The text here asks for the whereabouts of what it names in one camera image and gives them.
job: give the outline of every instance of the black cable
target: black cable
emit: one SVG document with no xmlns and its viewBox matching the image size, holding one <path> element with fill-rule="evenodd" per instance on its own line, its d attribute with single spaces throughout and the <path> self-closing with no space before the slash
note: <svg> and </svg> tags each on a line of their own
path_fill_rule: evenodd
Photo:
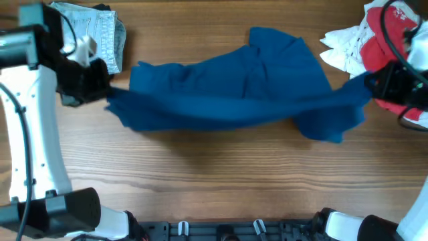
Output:
<svg viewBox="0 0 428 241">
<path fill-rule="evenodd" d="M 100 237 L 95 237 L 87 234 L 80 234 L 79 236 L 72 238 L 70 241 L 86 241 L 87 239 L 99 240 L 99 241 L 111 241 L 108 238 L 100 238 Z"/>
<path fill-rule="evenodd" d="M 391 6 L 391 4 L 393 4 L 395 1 L 398 1 L 398 0 L 389 0 L 385 4 L 385 6 L 382 8 L 382 12 L 381 12 L 381 29 L 382 29 L 383 36 L 384 36 L 385 41 L 388 44 L 389 48 L 394 53 L 395 57 L 397 57 L 397 59 L 404 65 L 404 67 L 406 67 L 407 71 L 409 71 L 414 76 L 416 76 L 422 83 L 428 85 L 428 80 L 425 77 L 423 77 L 421 73 L 419 73 L 417 70 L 415 70 L 414 67 L 412 67 L 412 65 L 410 65 L 404 59 L 404 57 L 400 54 L 400 52 L 397 50 L 397 48 L 395 47 L 394 43 L 391 41 L 391 39 L 389 37 L 388 31 L 387 31 L 387 27 L 385 25 L 385 13 L 387 12 L 388 7 Z"/>
<path fill-rule="evenodd" d="M 67 22 L 68 27 L 69 27 L 69 28 L 70 28 L 70 30 L 72 31 L 73 38 L 74 38 L 74 49 L 73 49 L 72 51 L 70 51 L 70 52 L 68 52 L 68 53 L 65 53 L 65 54 L 64 54 L 64 56 L 65 56 L 65 57 L 67 57 L 67 56 L 72 55 L 72 54 L 76 51 L 76 49 L 78 48 L 78 39 L 77 39 L 77 37 L 76 37 L 76 33 L 74 32 L 73 26 L 72 26 L 72 24 L 70 23 L 70 20 L 69 20 L 69 19 L 68 19 L 64 14 L 62 14 L 62 13 L 60 13 L 60 14 L 61 14 L 61 17 L 63 17 L 63 18 L 64 18 L 64 20 Z"/>
<path fill-rule="evenodd" d="M 27 185 L 27 200 L 25 203 L 24 213 L 22 215 L 21 225 L 19 227 L 18 235 L 16 236 L 16 241 L 20 241 L 22 239 L 22 235 L 24 233 L 25 224 L 28 220 L 29 215 L 29 207 L 31 204 L 31 198 L 33 196 L 33 173 L 31 172 L 31 152 L 30 152 L 30 144 L 28 137 L 28 128 L 27 121 L 25 120 L 24 113 L 25 109 L 22 108 L 16 97 L 4 86 L 0 83 L 0 89 L 4 91 L 4 93 L 9 97 L 9 100 L 13 103 L 15 107 L 15 112 L 19 116 L 19 120 L 21 122 L 23 140 L 24 140 L 24 151 L 25 151 L 25 171 L 27 172 L 27 180 L 25 181 Z"/>
<path fill-rule="evenodd" d="M 421 30 L 422 24 L 423 24 L 423 19 L 422 17 L 419 17 L 419 22 L 417 24 L 417 27 L 411 31 L 411 36 L 410 36 L 411 38 L 415 37 L 416 33 L 419 32 L 419 30 Z"/>
</svg>

